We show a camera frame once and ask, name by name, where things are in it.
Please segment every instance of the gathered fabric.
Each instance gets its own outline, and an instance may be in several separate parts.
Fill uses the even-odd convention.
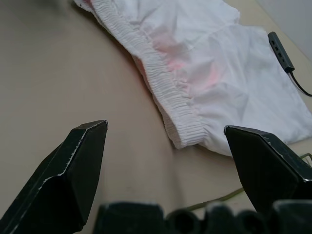
[[[178,149],[231,155],[226,125],[285,143],[312,136],[312,116],[260,27],[222,0],[75,0],[133,56]]]

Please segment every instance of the white cloth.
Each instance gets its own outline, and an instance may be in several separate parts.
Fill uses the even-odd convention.
[[[231,155],[225,125],[285,143],[312,135],[312,116],[266,32],[238,24],[222,0],[75,0],[136,58],[169,138]]]

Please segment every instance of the white wall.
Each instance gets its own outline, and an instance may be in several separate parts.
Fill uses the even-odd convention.
[[[257,2],[312,61],[312,0],[257,0]]]

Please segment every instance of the white fabric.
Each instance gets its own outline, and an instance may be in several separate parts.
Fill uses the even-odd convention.
[[[136,58],[179,149],[231,155],[225,125],[285,143],[312,135],[312,116],[268,43],[222,0],[75,0]]]

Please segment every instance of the wire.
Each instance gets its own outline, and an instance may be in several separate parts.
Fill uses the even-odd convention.
[[[295,83],[298,85],[298,87],[301,87],[295,80],[295,78],[293,78]],[[311,160],[312,160],[312,155],[310,153],[307,153],[307,154],[304,154],[302,156],[300,156],[301,159],[304,159],[306,157],[309,157]],[[204,208],[206,207],[209,203],[212,203],[212,202],[216,202],[216,201],[227,201],[233,197],[235,197],[236,195],[242,193],[244,191],[243,188],[240,188],[240,189],[237,189],[235,190],[234,192],[231,192],[230,194],[227,194],[225,196],[222,196],[222,197],[219,197],[219,198],[216,198],[216,199],[213,199],[213,200],[210,200],[210,201],[205,201],[205,202],[201,202],[201,203],[198,203],[198,204],[195,204],[195,205],[192,205],[192,206],[189,206],[189,207],[186,207],[185,210],[187,211],[194,211],[194,210],[198,210],[200,208]]]
[[[293,72],[289,72],[289,74],[292,76],[293,81],[296,83],[297,87],[307,96],[312,97],[312,94],[309,94],[307,91],[304,90],[304,88],[301,87],[301,85],[298,83],[296,78],[293,75]]]
[[[232,197],[242,193],[243,191],[244,191],[244,189],[240,188],[240,189],[237,189],[234,192],[231,192],[230,194],[227,194],[225,196],[222,196],[222,197],[219,197],[217,199],[210,200],[210,201],[201,202],[201,203],[195,204],[193,206],[186,207],[185,209],[188,210],[188,211],[194,211],[194,210],[206,207],[211,202],[227,201],[227,200],[231,199]]]

